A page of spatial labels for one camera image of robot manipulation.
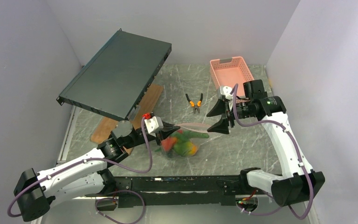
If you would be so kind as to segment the clear zip top bag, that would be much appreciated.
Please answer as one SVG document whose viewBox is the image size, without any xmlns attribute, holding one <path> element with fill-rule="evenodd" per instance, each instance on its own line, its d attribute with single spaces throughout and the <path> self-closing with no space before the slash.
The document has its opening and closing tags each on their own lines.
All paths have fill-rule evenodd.
<svg viewBox="0 0 358 224">
<path fill-rule="evenodd" d="M 209 133 L 207 132 L 207 129 L 209 127 L 211 127 L 210 125 L 207 124 L 202 124 L 202 123 L 182 123 L 182 124 L 178 124 L 178 126 L 180 126 L 179 130 L 190 130 L 190 131 L 195 131 L 195 132 L 200 132 L 200 133 L 207 133 L 209 134 L 209 138 L 208 139 L 198 139 L 198 138 L 193 138 L 193 139 L 185 139 L 183 138 L 183 136 L 179 133 L 179 130 L 175 131 L 174 133 L 172 133 L 169 137 L 176 137 L 178 139 L 178 141 L 187 141 L 190 140 L 192 141 L 197 147 L 198 150 L 200 150 L 201 148 L 204 147 L 204 145 L 206 143 L 211 142 L 212 140 L 220 137 L 221 135 L 218 133 Z M 157 150 L 157 152 L 162 153 L 163 156 L 167 157 L 167 158 L 179 158 L 182 157 L 180 155 L 177 155 L 174 150 L 166 153 L 163 151 L 162 146 L 160 146 Z"/>
</svg>

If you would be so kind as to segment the green fake cucumber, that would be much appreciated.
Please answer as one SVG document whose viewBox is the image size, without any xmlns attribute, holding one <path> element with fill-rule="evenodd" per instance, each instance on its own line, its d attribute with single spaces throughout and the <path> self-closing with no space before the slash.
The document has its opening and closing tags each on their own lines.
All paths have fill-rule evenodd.
<svg viewBox="0 0 358 224">
<path fill-rule="evenodd" d="M 200 132 L 195 132 L 195 131 L 190 131 L 190 130 L 179 130 L 179 133 L 185 139 L 193 139 L 193 138 L 208 139 L 209 138 L 209 134 L 207 134 L 207 133 L 200 133 Z"/>
</svg>

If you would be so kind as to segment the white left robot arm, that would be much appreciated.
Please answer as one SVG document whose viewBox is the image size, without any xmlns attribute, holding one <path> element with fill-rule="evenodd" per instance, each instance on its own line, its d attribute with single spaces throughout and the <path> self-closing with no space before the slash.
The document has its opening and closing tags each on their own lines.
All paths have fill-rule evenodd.
<svg viewBox="0 0 358 224">
<path fill-rule="evenodd" d="M 160 117 L 142 118 L 138 129 L 128 121 L 119 122 L 106 140 L 84 155 L 47 170 L 36 172 L 29 168 L 23 171 L 7 215 L 30 222 L 53 206 L 75 197 L 111 195 L 116 184 L 109 167 L 118 166 L 134 173 L 149 172 L 152 168 L 150 141 L 161 144 L 179 129 L 178 125 L 166 123 Z M 128 157 L 127 150 L 139 145 L 146 145 L 148 150 L 148 168 L 139 170 L 121 164 Z"/>
</svg>

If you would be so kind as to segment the wooden base board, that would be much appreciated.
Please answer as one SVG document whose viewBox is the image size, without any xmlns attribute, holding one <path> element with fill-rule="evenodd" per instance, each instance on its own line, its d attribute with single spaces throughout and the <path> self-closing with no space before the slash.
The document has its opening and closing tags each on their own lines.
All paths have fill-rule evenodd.
<svg viewBox="0 0 358 224">
<path fill-rule="evenodd" d="M 160 95 L 163 93 L 164 87 L 157 84 L 151 84 L 146 90 L 144 96 L 141 98 L 140 102 L 136 107 L 130 111 L 128 120 L 131 122 L 132 126 L 135 129 L 141 127 L 141 118 L 144 114 L 150 113 L 153 111 L 154 107 L 157 104 Z M 93 134 L 91 135 L 91 142 L 96 144 L 102 143 L 108 138 L 110 132 L 118 126 L 119 121 L 103 117 L 102 121 L 95 128 Z"/>
</svg>

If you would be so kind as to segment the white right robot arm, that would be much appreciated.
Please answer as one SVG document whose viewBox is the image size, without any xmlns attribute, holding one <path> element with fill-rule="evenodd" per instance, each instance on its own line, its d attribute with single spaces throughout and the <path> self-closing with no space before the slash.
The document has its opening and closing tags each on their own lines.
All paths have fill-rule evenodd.
<svg viewBox="0 0 358 224">
<path fill-rule="evenodd" d="M 244 194 L 251 193 L 255 188 L 263 190 L 281 207 L 312 202 L 325 183 L 325 177 L 323 172 L 314 170 L 301 151 L 283 101 L 279 96 L 268 96 L 260 79 L 245 82 L 243 87 L 245 101 L 235 95 L 237 84 L 234 88 L 219 87 L 218 101 L 207 116 L 220 115 L 221 118 L 208 128 L 208 132 L 229 134 L 229 129 L 235 124 L 242 127 L 253 125 L 241 123 L 241 119 L 257 118 L 254 124 L 261 124 L 267 132 L 282 173 L 273 175 L 259 168 L 247 168 L 241 171 L 239 190 Z"/>
</svg>

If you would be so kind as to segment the dark rack server chassis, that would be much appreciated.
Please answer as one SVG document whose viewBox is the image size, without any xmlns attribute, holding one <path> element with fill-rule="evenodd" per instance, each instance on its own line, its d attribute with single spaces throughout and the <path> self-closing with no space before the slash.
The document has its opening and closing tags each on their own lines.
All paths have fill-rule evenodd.
<svg viewBox="0 0 358 224">
<path fill-rule="evenodd" d="M 56 101 L 117 121 L 129 118 L 172 51 L 172 44 L 118 30 Z"/>
</svg>

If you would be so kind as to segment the orange black pliers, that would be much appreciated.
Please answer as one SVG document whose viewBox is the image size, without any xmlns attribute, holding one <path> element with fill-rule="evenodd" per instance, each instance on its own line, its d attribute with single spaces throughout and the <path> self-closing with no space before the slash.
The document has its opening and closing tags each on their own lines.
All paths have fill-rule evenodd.
<svg viewBox="0 0 358 224">
<path fill-rule="evenodd" d="M 202 100 L 203 100 L 203 93 L 200 94 L 200 99 L 196 102 L 192 101 L 188 94 L 185 94 L 186 96 L 186 99 L 188 101 L 188 103 L 190 104 L 190 106 L 193 108 L 193 113 L 200 113 L 200 107 L 201 107 L 201 104 L 202 104 Z"/>
</svg>

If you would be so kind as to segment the red fake pepper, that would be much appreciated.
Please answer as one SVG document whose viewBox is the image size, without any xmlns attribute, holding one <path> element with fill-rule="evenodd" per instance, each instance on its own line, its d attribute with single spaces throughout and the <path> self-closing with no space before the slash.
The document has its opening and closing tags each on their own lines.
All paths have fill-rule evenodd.
<svg viewBox="0 0 358 224">
<path fill-rule="evenodd" d="M 165 140 L 161 141 L 161 146 L 164 152 L 168 153 L 173 150 L 178 139 L 176 137 L 168 137 Z"/>
</svg>

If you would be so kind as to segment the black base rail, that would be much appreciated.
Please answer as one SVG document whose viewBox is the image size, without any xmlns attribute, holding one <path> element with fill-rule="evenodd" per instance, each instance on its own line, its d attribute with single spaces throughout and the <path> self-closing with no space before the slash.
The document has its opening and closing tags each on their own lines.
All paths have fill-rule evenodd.
<svg viewBox="0 0 358 224">
<path fill-rule="evenodd" d="M 241 175 L 116 176 L 100 192 L 87 196 L 113 196 L 119 208 L 142 204 L 234 206 L 238 200 L 255 192 L 255 188 L 245 185 Z"/>
</svg>

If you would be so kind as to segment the pink plastic basket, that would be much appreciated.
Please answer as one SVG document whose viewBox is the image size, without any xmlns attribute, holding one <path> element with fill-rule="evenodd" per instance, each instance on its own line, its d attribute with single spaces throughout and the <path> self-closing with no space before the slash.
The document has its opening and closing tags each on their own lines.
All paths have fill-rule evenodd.
<svg viewBox="0 0 358 224">
<path fill-rule="evenodd" d="M 253 75 L 245 60 L 241 56 L 235 56 L 228 59 L 210 60 L 210 74 L 216 89 L 220 86 L 234 87 L 238 84 L 237 95 L 245 97 L 243 84 L 254 80 Z"/>
</svg>

